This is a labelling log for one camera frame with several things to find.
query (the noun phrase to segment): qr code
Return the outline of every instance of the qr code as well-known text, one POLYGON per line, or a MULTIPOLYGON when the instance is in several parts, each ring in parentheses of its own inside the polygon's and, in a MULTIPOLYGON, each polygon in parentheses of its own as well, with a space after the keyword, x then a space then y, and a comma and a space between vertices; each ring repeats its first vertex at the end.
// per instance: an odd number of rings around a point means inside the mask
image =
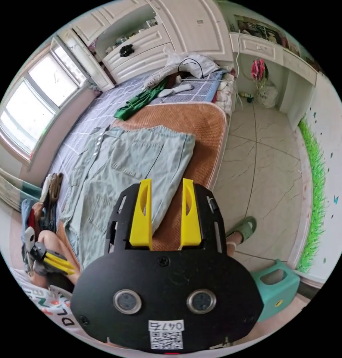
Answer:
POLYGON ((150 332, 151 349, 183 349, 182 331, 150 332))

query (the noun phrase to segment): wall decal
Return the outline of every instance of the wall decal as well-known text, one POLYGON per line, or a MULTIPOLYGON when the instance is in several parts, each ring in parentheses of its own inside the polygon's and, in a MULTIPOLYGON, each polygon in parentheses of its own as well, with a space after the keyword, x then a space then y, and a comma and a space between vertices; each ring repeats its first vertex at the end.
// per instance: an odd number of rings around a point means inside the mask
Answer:
POLYGON ((311 221, 309 227, 309 234, 301 253, 296 269, 300 272, 309 272, 316 252, 320 244, 320 237, 323 234, 323 223, 325 218, 325 167, 324 155, 316 140, 315 135, 312 133, 306 115, 299 123, 299 129, 304 139, 305 147, 309 155, 309 162, 311 168, 311 176, 313 180, 313 207, 311 211, 311 221))

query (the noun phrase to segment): foot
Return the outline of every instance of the foot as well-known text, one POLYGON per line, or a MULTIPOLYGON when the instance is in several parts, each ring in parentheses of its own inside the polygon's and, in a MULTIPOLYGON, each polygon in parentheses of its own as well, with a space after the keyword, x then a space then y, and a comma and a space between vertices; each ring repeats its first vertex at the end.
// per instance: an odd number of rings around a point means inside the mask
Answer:
POLYGON ((257 228, 257 221, 252 216, 248 216, 234 226, 227 234, 227 245, 233 245, 234 248, 253 235, 257 228))

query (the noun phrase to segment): teal plastic stool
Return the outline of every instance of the teal plastic stool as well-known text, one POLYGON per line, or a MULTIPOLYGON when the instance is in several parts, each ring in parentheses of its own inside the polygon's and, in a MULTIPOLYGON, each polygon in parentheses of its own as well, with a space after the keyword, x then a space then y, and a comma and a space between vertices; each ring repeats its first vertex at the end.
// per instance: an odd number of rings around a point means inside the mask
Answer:
POLYGON ((275 265, 272 267, 262 271, 252 272, 251 275, 257 284, 260 296, 264 303, 264 308, 258 322, 274 316, 287 307, 294 299, 300 284, 300 277, 280 260, 276 260, 275 265), (262 282, 262 277, 279 269, 284 272, 281 281, 273 285, 267 285, 262 282))

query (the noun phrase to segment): checkered bed sheet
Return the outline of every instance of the checkered bed sheet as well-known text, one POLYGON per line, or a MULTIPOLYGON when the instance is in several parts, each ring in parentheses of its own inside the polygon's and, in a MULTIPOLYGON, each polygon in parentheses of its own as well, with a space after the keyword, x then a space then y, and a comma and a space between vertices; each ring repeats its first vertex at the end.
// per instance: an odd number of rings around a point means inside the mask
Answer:
MULTIPOLYGON (((156 98, 150 104, 178 103, 178 102, 212 102, 224 71, 211 73, 205 79, 197 80, 188 77, 193 89, 164 98, 156 98)), ((56 210, 57 222, 64 208, 65 198, 69 189, 69 176, 82 152, 89 134, 96 127, 106 127, 115 121, 114 114, 123 107, 128 100, 142 91, 142 85, 148 75, 126 81, 119 86, 103 93, 96 98, 79 117, 76 124, 60 144, 48 173, 63 173, 64 179, 60 189, 56 210)))

